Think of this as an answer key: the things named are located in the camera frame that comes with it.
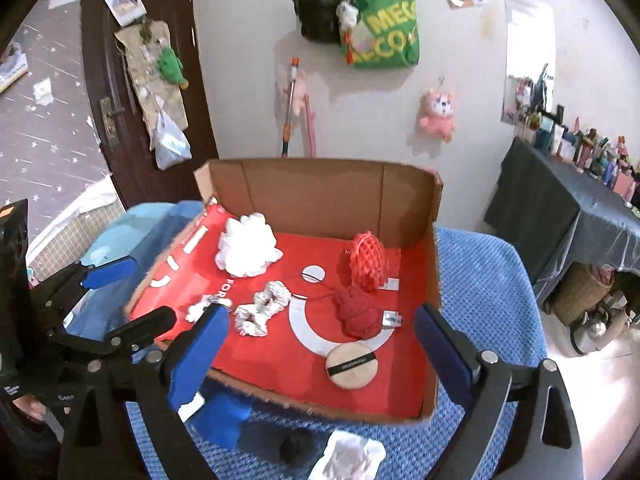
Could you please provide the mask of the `person's left hand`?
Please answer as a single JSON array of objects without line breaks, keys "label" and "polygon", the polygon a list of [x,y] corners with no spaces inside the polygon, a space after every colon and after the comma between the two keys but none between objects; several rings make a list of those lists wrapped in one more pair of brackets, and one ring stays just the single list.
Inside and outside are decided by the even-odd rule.
[{"label": "person's left hand", "polygon": [[21,396],[13,401],[13,404],[26,416],[38,422],[43,422],[46,417],[47,408],[34,396]]}]

